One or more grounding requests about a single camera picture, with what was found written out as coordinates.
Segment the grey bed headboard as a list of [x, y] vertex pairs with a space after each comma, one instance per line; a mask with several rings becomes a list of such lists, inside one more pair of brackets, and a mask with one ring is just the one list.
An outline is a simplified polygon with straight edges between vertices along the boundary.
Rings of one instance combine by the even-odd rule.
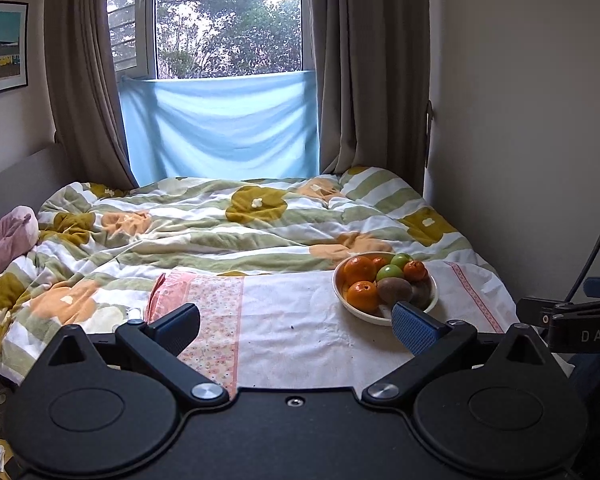
[[17, 206], [40, 210], [50, 196], [76, 180], [64, 148], [52, 144], [0, 172], [0, 219]]

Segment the mandarin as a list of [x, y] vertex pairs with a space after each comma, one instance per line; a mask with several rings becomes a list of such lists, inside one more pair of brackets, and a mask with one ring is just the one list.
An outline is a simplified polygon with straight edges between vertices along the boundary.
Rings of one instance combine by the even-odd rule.
[[404, 264], [403, 276], [410, 283], [426, 281], [429, 276], [426, 266], [419, 260], [411, 260]]

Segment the pink plush pillow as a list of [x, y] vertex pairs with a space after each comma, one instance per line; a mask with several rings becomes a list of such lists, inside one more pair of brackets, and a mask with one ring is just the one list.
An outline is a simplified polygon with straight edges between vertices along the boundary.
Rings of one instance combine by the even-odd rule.
[[0, 219], [0, 274], [38, 242], [38, 219], [28, 206], [17, 206]]

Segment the small green apple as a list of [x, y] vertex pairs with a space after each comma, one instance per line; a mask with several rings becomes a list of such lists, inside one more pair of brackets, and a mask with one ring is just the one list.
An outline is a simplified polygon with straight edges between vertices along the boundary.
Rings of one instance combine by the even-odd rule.
[[407, 254], [395, 254], [391, 260], [390, 263], [393, 264], [394, 266], [397, 266], [400, 269], [403, 269], [404, 266], [407, 265], [407, 263], [411, 262], [413, 260], [413, 258], [410, 255]]

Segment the red tomato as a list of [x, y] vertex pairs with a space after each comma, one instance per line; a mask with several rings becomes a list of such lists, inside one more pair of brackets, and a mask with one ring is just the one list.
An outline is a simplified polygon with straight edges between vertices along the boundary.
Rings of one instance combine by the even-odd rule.
[[372, 263], [374, 265], [375, 272], [378, 273], [384, 266], [388, 266], [390, 260], [385, 257], [375, 256], [372, 259]]

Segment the brown left curtain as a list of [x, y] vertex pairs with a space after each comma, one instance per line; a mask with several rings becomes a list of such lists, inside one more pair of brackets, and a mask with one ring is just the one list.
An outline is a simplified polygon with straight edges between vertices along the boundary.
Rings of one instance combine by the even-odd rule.
[[56, 136], [76, 177], [122, 191], [136, 188], [106, 0], [44, 0], [44, 52]]

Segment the kiwi with green sticker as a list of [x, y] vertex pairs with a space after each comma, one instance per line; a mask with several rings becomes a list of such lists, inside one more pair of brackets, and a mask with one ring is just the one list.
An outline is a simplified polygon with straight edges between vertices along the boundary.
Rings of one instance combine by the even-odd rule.
[[389, 308], [399, 301], [409, 302], [414, 295], [412, 285], [404, 278], [383, 278], [376, 283], [376, 288], [379, 299]]

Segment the window frame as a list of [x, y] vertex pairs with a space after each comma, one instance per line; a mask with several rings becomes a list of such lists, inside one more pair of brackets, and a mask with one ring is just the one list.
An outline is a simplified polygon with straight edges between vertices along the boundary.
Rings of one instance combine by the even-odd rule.
[[120, 76], [198, 79], [309, 70], [308, 0], [106, 0]]

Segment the large green apple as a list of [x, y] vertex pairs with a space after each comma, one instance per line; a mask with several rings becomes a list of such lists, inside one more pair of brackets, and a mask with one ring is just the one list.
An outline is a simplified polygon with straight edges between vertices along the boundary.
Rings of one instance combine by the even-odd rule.
[[384, 280], [385, 278], [404, 278], [404, 274], [400, 266], [389, 263], [385, 266], [382, 266], [376, 274], [376, 281], [378, 282]]

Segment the orange front in bowl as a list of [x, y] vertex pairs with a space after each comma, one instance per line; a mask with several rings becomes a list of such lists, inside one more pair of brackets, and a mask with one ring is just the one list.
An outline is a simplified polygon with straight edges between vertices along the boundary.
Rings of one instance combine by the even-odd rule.
[[361, 312], [373, 313], [378, 309], [379, 296], [374, 282], [355, 282], [348, 287], [344, 296], [352, 308]]

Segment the light blue window cloth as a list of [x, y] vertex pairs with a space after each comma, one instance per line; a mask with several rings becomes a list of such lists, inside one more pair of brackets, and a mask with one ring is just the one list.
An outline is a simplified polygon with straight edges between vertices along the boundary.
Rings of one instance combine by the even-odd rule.
[[320, 172], [316, 78], [309, 70], [118, 83], [132, 173], [170, 177], [309, 178]]

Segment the white pink-bordered cloth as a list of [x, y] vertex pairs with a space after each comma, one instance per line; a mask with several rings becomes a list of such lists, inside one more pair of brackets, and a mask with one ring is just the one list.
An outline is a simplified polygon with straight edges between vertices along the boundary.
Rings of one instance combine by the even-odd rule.
[[353, 387], [362, 391], [411, 359], [388, 327], [339, 302], [332, 272], [225, 276], [177, 268], [151, 292], [154, 322], [196, 304], [200, 331], [181, 360], [228, 391]]

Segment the brown curtain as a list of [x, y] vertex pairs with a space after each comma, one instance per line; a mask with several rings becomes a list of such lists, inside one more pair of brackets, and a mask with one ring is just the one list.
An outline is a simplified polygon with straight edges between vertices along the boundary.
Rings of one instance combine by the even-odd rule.
[[56, 136], [76, 177], [122, 191], [136, 188], [106, 0], [44, 0], [44, 52]]
[[424, 188], [430, 0], [308, 0], [320, 166], [392, 171]]

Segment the brown right curtain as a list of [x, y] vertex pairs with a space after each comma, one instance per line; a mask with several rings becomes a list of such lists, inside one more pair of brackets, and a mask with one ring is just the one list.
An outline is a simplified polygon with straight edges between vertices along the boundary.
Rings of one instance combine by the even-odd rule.
[[308, 0], [320, 166], [392, 171], [424, 188], [430, 0]]

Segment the orange back in bowl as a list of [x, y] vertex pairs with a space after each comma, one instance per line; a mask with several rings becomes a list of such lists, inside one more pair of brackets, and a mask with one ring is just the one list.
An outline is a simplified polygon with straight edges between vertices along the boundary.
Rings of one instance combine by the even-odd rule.
[[342, 267], [344, 282], [351, 286], [360, 281], [373, 282], [376, 278], [376, 266], [366, 256], [355, 256], [348, 259]]

